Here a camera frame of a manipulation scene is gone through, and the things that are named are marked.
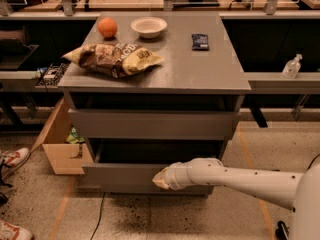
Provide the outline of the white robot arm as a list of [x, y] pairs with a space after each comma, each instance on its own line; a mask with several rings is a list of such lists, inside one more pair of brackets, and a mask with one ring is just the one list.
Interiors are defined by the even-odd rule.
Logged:
[[216, 158], [177, 162], [153, 177], [163, 189], [224, 186], [291, 211], [288, 240], [320, 239], [320, 165], [303, 173], [226, 167]]

